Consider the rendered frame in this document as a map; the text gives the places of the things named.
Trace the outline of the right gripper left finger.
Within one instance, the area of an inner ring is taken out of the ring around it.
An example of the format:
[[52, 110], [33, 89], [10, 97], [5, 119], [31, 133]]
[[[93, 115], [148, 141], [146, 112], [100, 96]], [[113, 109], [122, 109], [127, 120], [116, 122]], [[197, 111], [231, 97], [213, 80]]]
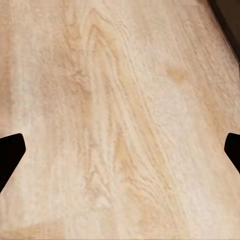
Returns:
[[0, 193], [26, 152], [21, 133], [0, 138]]

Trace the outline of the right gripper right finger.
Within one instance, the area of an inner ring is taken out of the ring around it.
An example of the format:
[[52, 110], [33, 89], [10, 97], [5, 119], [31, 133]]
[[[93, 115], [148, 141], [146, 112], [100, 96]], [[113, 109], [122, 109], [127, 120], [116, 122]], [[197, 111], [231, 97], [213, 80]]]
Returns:
[[228, 133], [224, 151], [240, 173], [240, 135], [231, 132]]

